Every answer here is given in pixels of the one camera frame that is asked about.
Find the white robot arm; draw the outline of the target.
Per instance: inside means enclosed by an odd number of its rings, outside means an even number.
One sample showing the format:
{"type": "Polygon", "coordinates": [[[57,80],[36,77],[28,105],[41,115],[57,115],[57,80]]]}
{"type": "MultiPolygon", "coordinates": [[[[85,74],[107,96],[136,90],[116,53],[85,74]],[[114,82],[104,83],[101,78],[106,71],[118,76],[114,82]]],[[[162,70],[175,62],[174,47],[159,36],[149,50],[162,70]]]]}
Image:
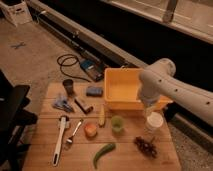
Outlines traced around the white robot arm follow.
{"type": "Polygon", "coordinates": [[[164,95],[213,126],[213,92],[174,78],[176,66],[168,58],[157,60],[139,73],[138,99],[150,107],[164,95]]]}

